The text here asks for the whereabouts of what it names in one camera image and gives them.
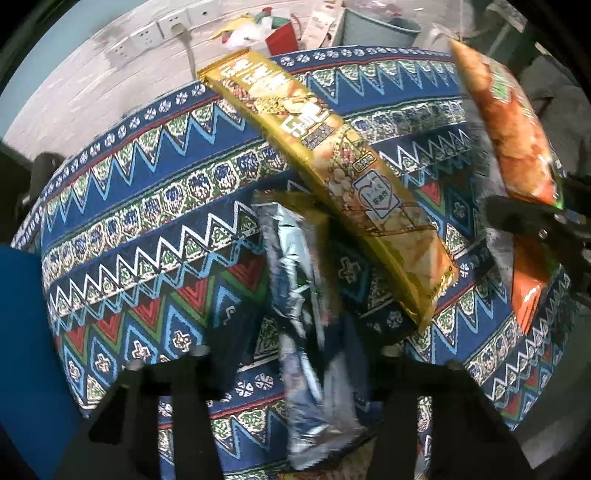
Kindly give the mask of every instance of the power cord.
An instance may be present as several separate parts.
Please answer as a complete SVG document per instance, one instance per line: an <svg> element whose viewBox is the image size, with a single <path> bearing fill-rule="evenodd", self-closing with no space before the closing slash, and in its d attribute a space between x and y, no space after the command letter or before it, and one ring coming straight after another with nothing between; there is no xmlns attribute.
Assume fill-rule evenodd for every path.
<svg viewBox="0 0 591 480"><path fill-rule="evenodd" d="M197 69L195 67L195 55L191 49L191 32L182 23L174 24L170 31L178 37L181 41L185 50L187 51L187 59L189 60L189 68L191 69L191 75L193 80L197 80Z"/></svg>

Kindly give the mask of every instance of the gold snack bag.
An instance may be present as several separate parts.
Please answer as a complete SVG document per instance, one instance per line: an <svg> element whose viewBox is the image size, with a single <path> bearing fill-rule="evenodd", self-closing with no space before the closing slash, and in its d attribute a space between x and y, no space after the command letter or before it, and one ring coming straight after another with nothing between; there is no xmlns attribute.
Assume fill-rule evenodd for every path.
<svg viewBox="0 0 591 480"><path fill-rule="evenodd" d="M200 72L259 126L342 223L385 267L396 298L419 328L457 280L457 268L425 211L369 144L280 66L239 51Z"/></svg>

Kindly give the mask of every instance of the electrical outlet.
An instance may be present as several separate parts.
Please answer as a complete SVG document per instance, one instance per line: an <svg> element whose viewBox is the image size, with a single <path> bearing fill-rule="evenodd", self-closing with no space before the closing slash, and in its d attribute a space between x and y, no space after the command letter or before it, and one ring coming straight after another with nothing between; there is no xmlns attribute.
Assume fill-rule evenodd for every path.
<svg viewBox="0 0 591 480"><path fill-rule="evenodd" d="M127 62L136 58L139 54L140 52L129 37L125 37L123 40L105 51L107 60L109 60L111 66L115 68L122 67Z"/></svg>
<svg viewBox="0 0 591 480"><path fill-rule="evenodd" d="M133 32L129 37L140 53L154 48L164 40L164 36L156 22L150 22Z"/></svg>
<svg viewBox="0 0 591 480"><path fill-rule="evenodd" d="M192 28L213 22L222 16L219 0L202 0L189 5L187 10L189 11Z"/></svg>
<svg viewBox="0 0 591 480"><path fill-rule="evenodd" d="M160 25L160 28L162 29L164 38L171 38L176 35L176 33L172 31L172 28L177 24L182 24L187 30L191 30L192 26L189 20L189 13L185 8L169 13L158 20L158 25Z"/></svg>

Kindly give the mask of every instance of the tablecloth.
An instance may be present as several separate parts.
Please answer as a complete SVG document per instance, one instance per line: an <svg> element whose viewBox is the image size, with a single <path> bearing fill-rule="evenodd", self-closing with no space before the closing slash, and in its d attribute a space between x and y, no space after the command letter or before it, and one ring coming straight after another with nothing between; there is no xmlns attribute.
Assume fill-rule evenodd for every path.
<svg viewBox="0 0 591 480"><path fill-rule="evenodd" d="M431 327L403 342L407 354L436 364L462 361L513 429L560 360L573 317L569 280L556 274L523 334L483 238L450 56L353 46L275 61L372 143L425 208L460 269ZM306 187L229 103L194 82L66 161L13 241L42 255L49 327L85 416L134 358L177 358L204 341L206 325L237 345L220 361L238 373L226 397L209 403L223 469L235 480L273 478L286 467L277 331L268 315L254 189ZM379 268L351 239L334 239L333 251L343 298L377 342L387 345L393 332L412 328ZM357 409L375 422L371 404L358 398ZM172 410L163 398L163 478L174 476ZM428 462L428 398L420 399L418 416ZM355 461L343 465L363 469Z"/></svg>

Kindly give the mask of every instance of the label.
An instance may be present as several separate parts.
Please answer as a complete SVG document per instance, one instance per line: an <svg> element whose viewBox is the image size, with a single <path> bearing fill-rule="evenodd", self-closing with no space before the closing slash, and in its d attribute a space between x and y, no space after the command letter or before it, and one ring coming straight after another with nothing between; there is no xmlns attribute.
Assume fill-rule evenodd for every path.
<svg viewBox="0 0 591 480"><path fill-rule="evenodd" d="M366 153L363 157L353 163L353 169L357 173L363 172L367 167L369 167L373 162L375 162L376 158L371 152Z"/></svg>
<svg viewBox="0 0 591 480"><path fill-rule="evenodd" d="M353 188L361 204L370 208L382 220L400 205L400 199L392 191L389 180L373 169L357 179Z"/></svg>
<svg viewBox="0 0 591 480"><path fill-rule="evenodd" d="M304 145L306 148L309 148L310 150L314 150L318 145L320 145L334 132L335 129L332 128L330 125L320 124L312 133L306 135L304 138L301 139L301 144Z"/></svg>
<svg viewBox="0 0 591 480"><path fill-rule="evenodd" d="M330 110L322 111L320 105L306 102L297 117L290 115L283 121L281 129L293 137L300 138L306 135L311 127L326 120L329 115Z"/></svg>
<svg viewBox="0 0 591 480"><path fill-rule="evenodd" d="M246 69L249 69L250 67L252 67L252 65L253 62L251 62L250 60L240 59L233 66L225 67L220 73L222 77L230 78Z"/></svg>

